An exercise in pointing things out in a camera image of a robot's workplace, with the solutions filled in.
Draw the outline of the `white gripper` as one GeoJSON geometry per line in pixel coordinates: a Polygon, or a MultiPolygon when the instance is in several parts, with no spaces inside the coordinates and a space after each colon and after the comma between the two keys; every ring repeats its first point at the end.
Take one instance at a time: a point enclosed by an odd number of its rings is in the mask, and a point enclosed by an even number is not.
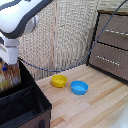
{"type": "Polygon", "coordinates": [[[0,58],[6,62],[3,63],[2,71],[7,71],[8,65],[17,63],[19,44],[20,42],[18,39],[0,37],[0,58]]]}

